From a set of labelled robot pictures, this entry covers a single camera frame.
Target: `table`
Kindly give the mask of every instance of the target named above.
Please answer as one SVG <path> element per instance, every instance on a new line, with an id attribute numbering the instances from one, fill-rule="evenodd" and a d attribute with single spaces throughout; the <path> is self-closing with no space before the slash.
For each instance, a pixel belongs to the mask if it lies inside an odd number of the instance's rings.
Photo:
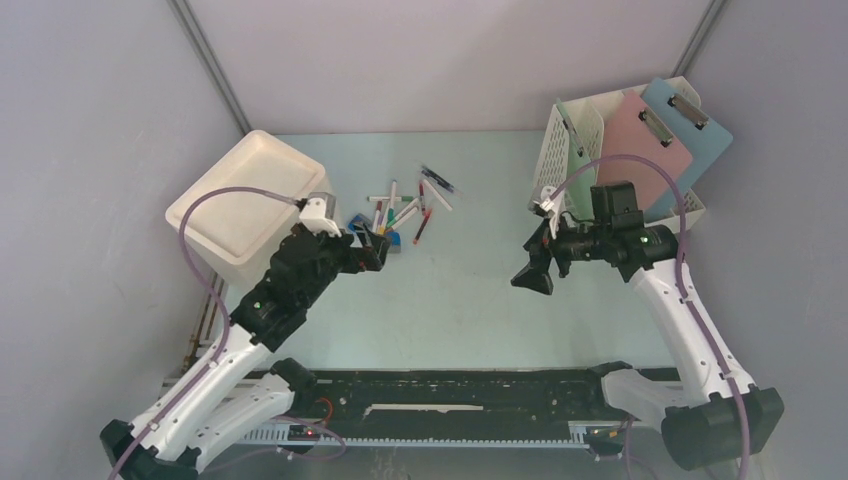
<path id="1" fill-rule="evenodd" d="M 339 275 L 274 360 L 313 369 L 539 369 L 624 360 L 671 366 L 653 319 L 617 270 L 575 264 L 546 297 L 510 286 L 538 217 L 526 209 L 544 132 L 285 135 L 324 165 L 347 224 L 368 195 L 417 194 L 420 165 L 456 185 L 400 228 L 402 252 L 379 273 Z M 244 292 L 230 289 L 235 307 Z"/>

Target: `white wall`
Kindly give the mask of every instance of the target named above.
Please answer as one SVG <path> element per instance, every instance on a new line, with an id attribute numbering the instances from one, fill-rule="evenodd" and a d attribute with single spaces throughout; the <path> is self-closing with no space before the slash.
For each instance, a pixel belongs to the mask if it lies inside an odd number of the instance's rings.
<path id="1" fill-rule="evenodd" d="M 734 143 L 697 185 L 690 261 L 713 319 L 786 414 L 783 479 L 845 478 L 848 3 L 736 1 L 689 76 Z"/>
<path id="2" fill-rule="evenodd" d="M 577 98 L 669 75 L 709 0 L 202 0 L 271 133 L 544 129 Z"/>
<path id="3" fill-rule="evenodd" d="M 105 478 L 200 304 L 165 208 L 240 135 L 166 2 L 0 11 L 0 477 Z"/>

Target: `blue clipboard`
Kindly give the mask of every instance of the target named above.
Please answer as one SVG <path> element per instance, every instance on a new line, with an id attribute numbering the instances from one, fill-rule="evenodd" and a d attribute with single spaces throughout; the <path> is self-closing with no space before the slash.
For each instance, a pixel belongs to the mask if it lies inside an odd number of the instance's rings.
<path id="1" fill-rule="evenodd" d="M 660 78 L 655 78 L 648 85 L 642 100 L 692 154 L 692 163 L 677 179 L 677 186 L 685 195 L 727 149 L 733 135 Z M 671 190 L 668 190 L 645 212 L 645 220 L 653 222 L 664 218 L 676 203 Z"/>

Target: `red marker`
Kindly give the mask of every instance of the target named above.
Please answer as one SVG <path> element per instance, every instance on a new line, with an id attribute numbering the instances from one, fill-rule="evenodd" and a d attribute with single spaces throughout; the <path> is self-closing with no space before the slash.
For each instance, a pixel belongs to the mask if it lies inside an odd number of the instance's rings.
<path id="1" fill-rule="evenodd" d="M 421 215 L 427 216 L 424 211 L 424 182 L 421 180 L 418 180 L 418 201 L 421 202 Z"/>
<path id="2" fill-rule="evenodd" d="M 421 226 L 418 227 L 418 233 L 415 234 L 415 239 L 412 240 L 413 245 L 418 245 L 418 240 L 421 239 L 421 232 L 424 231 L 424 227 L 427 226 L 427 222 L 430 220 L 430 215 L 432 215 L 432 214 L 433 214 L 433 207 L 430 207 L 430 209 L 427 210 L 427 213 L 424 214 L 424 221 L 421 222 Z"/>

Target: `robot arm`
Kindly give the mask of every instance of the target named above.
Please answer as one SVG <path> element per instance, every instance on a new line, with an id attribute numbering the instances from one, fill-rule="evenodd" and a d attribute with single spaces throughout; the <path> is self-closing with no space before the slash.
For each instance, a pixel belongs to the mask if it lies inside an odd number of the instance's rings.
<path id="1" fill-rule="evenodd" d="M 560 277 L 568 274 L 571 262 L 579 260 L 605 260 L 618 268 L 622 279 L 651 311 L 683 389 L 652 382 L 619 362 L 599 367 L 604 399 L 661 432 L 672 458 L 687 470 L 736 458 L 741 451 L 733 395 L 707 336 L 687 305 L 692 302 L 739 386 L 749 417 L 751 451 L 759 452 L 783 413 L 777 391 L 759 390 L 732 355 L 706 313 L 686 264 L 683 282 L 688 295 L 685 301 L 681 298 L 675 278 L 677 239 L 665 226 L 645 227 L 633 185 L 595 186 L 591 195 L 593 224 L 559 226 L 554 236 L 550 230 L 554 223 L 544 220 L 524 245 L 530 262 L 512 279 L 512 285 L 551 295 L 551 260 L 556 261 Z M 531 210 L 548 217 L 556 203 L 556 199 L 534 199 Z"/>
<path id="2" fill-rule="evenodd" d="M 307 310 L 339 273 L 379 271 L 385 263 L 388 241 L 364 226 L 357 226 L 356 237 L 343 233 L 332 218 L 332 195 L 312 194 L 298 207 L 300 223 L 283 239 L 262 280 L 232 312 L 226 344 L 219 336 L 163 398 L 131 423 L 113 420 L 101 432 L 113 465 L 135 439 L 143 436 L 121 469 L 125 479 L 196 478 L 245 432 L 285 413 L 299 397 L 308 394 L 311 374 L 289 359 L 277 362 L 262 379 L 262 391 L 218 407 L 239 380 L 306 321 Z M 355 240 L 361 245 L 353 246 Z M 213 361 L 220 348 L 223 353 Z M 178 395 L 174 407 L 153 423 Z"/>

